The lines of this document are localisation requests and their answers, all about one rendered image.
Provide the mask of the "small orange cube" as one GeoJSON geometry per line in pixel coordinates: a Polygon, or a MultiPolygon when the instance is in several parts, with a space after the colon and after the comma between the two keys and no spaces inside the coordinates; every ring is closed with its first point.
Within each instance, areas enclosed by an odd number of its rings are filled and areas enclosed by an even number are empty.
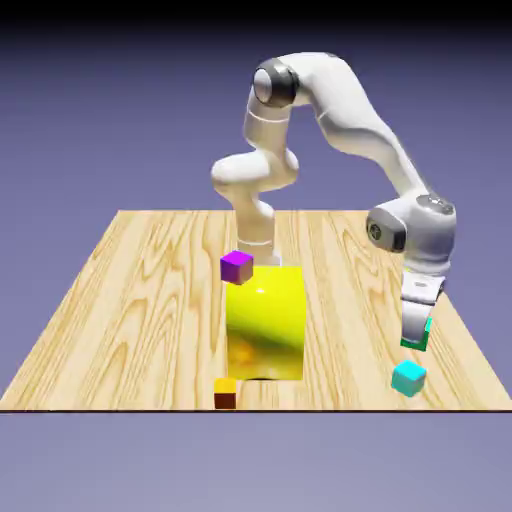
{"type": "Polygon", "coordinates": [[[214,382],[214,407],[216,410],[235,410],[237,383],[234,378],[217,378],[214,382]]]}

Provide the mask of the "small green cube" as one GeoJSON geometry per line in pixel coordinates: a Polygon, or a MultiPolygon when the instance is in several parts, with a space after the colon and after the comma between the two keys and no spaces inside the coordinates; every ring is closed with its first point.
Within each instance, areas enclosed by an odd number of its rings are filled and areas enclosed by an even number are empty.
{"type": "Polygon", "coordinates": [[[409,349],[418,350],[425,352],[428,345],[429,335],[431,331],[432,318],[428,317],[425,323],[424,332],[422,339],[417,342],[413,342],[407,339],[402,338],[400,340],[400,345],[409,349]]]}

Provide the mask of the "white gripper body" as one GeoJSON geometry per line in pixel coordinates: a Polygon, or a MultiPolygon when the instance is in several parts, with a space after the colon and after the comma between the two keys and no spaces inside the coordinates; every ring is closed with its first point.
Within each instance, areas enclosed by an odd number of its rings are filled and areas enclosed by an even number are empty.
{"type": "Polygon", "coordinates": [[[411,343],[423,340],[427,320],[444,291],[445,276],[404,270],[402,274],[402,339],[411,343]]]}

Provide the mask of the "small purple cube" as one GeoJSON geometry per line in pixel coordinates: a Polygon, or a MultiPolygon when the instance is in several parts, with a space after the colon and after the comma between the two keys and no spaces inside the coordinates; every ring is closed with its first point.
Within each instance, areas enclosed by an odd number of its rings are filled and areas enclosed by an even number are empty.
{"type": "Polygon", "coordinates": [[[221,280],[242,285],[253,276],[253,256],[239,250],[233,250],[220,258],[221,280]]]}

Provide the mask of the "large yellow box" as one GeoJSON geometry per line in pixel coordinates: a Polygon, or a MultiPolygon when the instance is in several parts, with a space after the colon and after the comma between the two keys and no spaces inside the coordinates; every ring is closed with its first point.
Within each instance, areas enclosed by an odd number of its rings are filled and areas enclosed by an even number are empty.
{"type": "Polygon", "coordinates": [[[240,381],[302,380],[306,316],[299,266],[256,266],[246,283],[228,283],[228,376],[240,381]]]}

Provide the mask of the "small cyan cube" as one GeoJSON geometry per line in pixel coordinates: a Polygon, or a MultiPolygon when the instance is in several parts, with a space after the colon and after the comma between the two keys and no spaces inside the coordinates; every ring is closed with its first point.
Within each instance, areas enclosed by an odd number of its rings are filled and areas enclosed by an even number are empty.
{"type": "Polygon", "coordinates": [[[391,387],[406,397],[419,393],[424,385],[426,369],[410,360],[404,360],[393,370],[391,387]]]}

